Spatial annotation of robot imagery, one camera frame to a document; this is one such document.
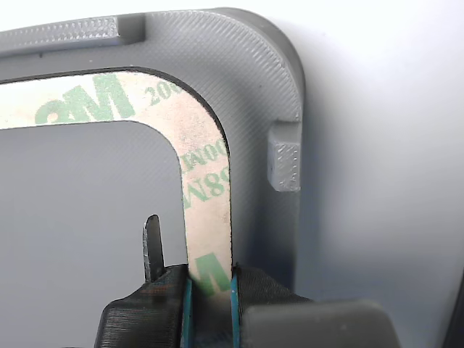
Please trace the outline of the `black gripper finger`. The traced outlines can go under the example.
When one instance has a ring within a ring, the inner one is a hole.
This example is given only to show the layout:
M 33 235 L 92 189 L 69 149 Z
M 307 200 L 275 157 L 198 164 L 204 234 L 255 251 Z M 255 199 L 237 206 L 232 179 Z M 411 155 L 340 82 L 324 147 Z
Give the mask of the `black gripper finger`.
M 264 271 L 236 266 L 231 282 L 234 347 L 398 347 L 383 307 L 363 299 L 315 302 Z
M 166 267 L 160 221 L 143 229 L 145 282 L 103 310 L 95 347 L 192 347 L 192 281 L 185 264 Z

